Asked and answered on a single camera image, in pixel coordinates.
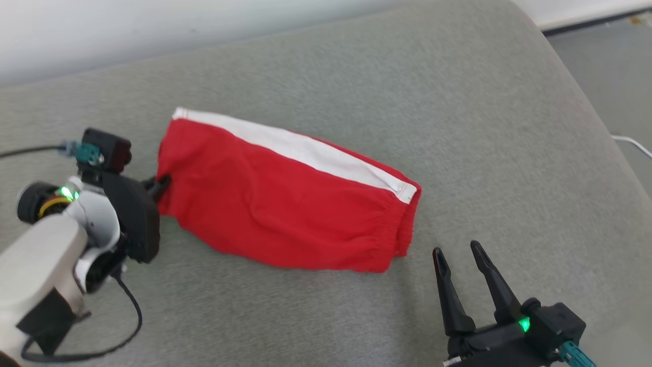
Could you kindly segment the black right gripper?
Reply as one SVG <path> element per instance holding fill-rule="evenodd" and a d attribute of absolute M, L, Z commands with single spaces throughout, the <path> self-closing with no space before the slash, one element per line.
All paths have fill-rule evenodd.
<path fill-rule="evenodd" d="M 484 275 L 495 306 L 498 324 L 475 330 L 459 300 L 450 267 L 441 248 L 434 248 L 433 263 L 443 327 L 449 337 L 448 357 L 443 366 L 551 366 L 526 340 L 530 319 L 523 318 L 521 304 L 507 281 L 477 240 L 470 243 L 477 268 Z"/>

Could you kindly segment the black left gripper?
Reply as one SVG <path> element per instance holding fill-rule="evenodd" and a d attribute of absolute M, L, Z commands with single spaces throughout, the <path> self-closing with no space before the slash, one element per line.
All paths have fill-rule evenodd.
<path fill-rule="evenodd" d="M 128 239 L 127 255 L 149 264 L 160 248 L 160 214 L 157 202 L 171 181 L 170 175 L 152 176 L 142 182 L 114 173 L 102 174 L 102 188 L 122 232 Z"/>

